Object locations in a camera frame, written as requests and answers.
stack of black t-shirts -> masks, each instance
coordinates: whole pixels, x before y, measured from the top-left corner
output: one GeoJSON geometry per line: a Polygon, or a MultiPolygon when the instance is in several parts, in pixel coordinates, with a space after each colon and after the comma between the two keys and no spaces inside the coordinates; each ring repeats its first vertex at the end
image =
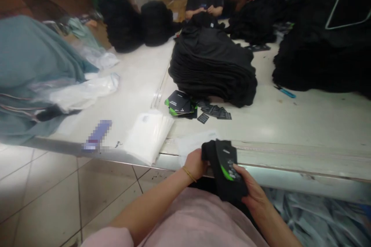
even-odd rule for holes
{"type": "Polygon", "coordinates": [[[194,15],[183,28],[174,46],[169,75],[179,90],[194,98],[218,96],[237,107],[251,105],[257,86],[252,52],[215,28],[217,22],[197,27],[200,22],[208,25],[204,17],[212,16],[194,15]]]}
{"type": "Polygon", "coordinates": [[[141,8],[146,46],[159,46],[182,28],[173,22],[173,12],[161,1],[150,1],[141,8]]]}
{"type": "Polygon", "coordinates": [[[128,53],[144,43],[141,15],[128,0],[99,0],[108,40],[117,52],[128,53]]]}
{"type": "Polygon", "coordinates": [[[295,22],[309,0],[254,0],[247,2],[229,19],[225,32],[231,39],[243,39],[253,45],[275,42],[275,22],[295,22]]]}
{"type": "MultiPolygon", "coordinates": [[[[336,1],[312,0],[302,10],[274,58],[273,81],[291,90],[359,91],[371,98],[371,63],[368,59],[371,21],[326,29],[336,1]]],[[[361,13],[357,10],[357,1],[339,0],[341,9],[335,10],[335,19],[346,23],[357,17],[361,13]]]]}

table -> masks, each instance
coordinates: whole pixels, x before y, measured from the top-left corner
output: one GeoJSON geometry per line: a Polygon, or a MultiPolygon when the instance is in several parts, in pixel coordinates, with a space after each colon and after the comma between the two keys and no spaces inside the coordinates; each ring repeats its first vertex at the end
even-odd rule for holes
{"type": "MultiPolygon", "coordinates": [[[[253,105],[236,108],[218,103],[232,120],[210,117],[205,125],[177,118],[153,168],[180,168],[175,139],[195,131],[217,130],[238,150],[238,163],[262,186],[371,204],[371,102],[356,93],[319,90],[294,92],[291,99],[273,87],[271,74],[277,44],[254,53],[258,87],[253,105]]],[[[121,76],[118,91],[68,117],[48,138],[27,146],[134,165],[144,164],[120,149],[136,116],[150,108],[167,114],[164,100],[177,89],[167,68],[174,41],[160,47],[141,46],[119,54],[121,62],[103,75],[121,76]],[[112,120],[101,151],[81,151],[100,120],[112,120]]]]}

teal clothing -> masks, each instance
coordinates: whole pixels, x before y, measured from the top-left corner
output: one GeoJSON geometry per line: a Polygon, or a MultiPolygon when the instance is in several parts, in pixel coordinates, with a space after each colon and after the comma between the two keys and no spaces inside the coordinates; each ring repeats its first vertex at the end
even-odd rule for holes
{"type": "Polygon", "coordinates": [[[33,114],[50,103],[33,102],[36,93],[31,84],[72,78],[81,83],[84,73],[98,69],[84,60],[57,33],[27,16],[0,20],[0,142],[22,144],[33,136],[49,136],[65,116],[36,123],[23,112],[4,107],[20,108],[33,114]]]}

white floor tile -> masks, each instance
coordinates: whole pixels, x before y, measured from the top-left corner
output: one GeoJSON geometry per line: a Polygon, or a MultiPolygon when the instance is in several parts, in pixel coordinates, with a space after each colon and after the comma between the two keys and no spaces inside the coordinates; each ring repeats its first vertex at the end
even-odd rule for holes
{"type": "Polygon", "coordinates": [[[81,246],[82,238],[81,231],[75,234],[69,241],[63,244],[61,247],[79,247],[81,246]]]}
{"type": "Polygon", "coordinates": [[[150,170],[149,167],[143,167],[143,166],[136,166],[133,165],[134,171],[136,173],[136,177],[139,179],[142,175],[144,175],[146,172],[150,170]]]}
{"type": "Polygon", "coordinates": [[[0,152],[0,179],[29,163],[34,149],[11,146],[0,152]]]}
{"type": "Polygon", "coordinates": [[[42,156],[43,154],[46,154],[47,152],[48,151],[45,151],[45,150],[35,149],[34,154],[32,156],[32,160],[39,158],[40,156],[42,156]]]}
{"type": "Polygon", "coordinates": [[[12,247],[19,213],[0,224],[0,247],[12,247]]]}
{"type": "Polygon", "coordinates": [[[60,247],[80,230],[77,172],[20,212],[14,247],[60,247]]]}
{"type": "Polygon", "coordinates": [[[106,227],[128,204],[140,195],[142,195],[142,192],[140,191],[138,182],[136,182],[82,229],[83,240],[106,227]]]}
{"type": "Polygon", "coordinates": [[[138,179],[140,187],[143,190],[143,193],[148,191],[152,187],[156,186],[173,173],[174,172],[171,171],[150,169],[140,179],[138,179]]]}
{"type": "Polygon", "coordinates": [[[68,154],[47,152],[33,160],[23,205],[32,202],[76,170],[76,157],[68,154]]]}
{"type": "Polygon", "coordinates": [[[131,165],[93,159],[78,170],[82,226],[136,182],[131,165]]]}
{"type": "Polygon", "coordinates": [[[89,157],[78,157],[77,158],[77,167],[80,169],[82,166],[87,164],[92,158],[89,157]]]}
{"type": "Polygon", "coordinates": [[[20,210],[30,164],[0,180],[0,223],[20,210]]]}

right hand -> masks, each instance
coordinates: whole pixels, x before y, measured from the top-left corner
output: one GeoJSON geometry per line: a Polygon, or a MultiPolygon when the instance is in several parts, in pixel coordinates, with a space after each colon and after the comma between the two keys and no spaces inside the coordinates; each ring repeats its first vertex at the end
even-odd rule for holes
{"type": "Polygon", "coordinates": [[[241,202],[243,202],[250,211],[268,209],[271,203],[256,180],[245,168],[236,164],[233,164],[233,167],[242,176],[248,189],[248,196],[243,197],[241,202]]]}

